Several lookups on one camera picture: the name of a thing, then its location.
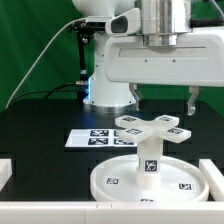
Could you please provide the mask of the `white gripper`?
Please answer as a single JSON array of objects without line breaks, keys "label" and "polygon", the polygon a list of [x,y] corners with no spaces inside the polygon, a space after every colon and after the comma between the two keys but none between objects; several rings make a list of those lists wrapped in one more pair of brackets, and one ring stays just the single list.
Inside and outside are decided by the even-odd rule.
[{"label": "white gripper", "polygon": [[199,86],[224,87],[224,27],[195,28],[167,47],[145,47],[140,36],[112,37],[105,46],[105,73],[112,82],[130,83],[137,110],[143,95],[136,83],[190,86],[192,116]]}]

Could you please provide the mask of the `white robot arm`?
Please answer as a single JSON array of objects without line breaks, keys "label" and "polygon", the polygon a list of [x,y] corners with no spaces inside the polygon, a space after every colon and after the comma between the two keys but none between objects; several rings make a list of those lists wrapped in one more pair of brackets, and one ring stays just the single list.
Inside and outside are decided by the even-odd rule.
[{"label": "white robot arm", "polygon": [[104,71],[118,83],[224,87],[224,14],[191,17],[191,0],[72,0],[88,22],[104,20]]}]

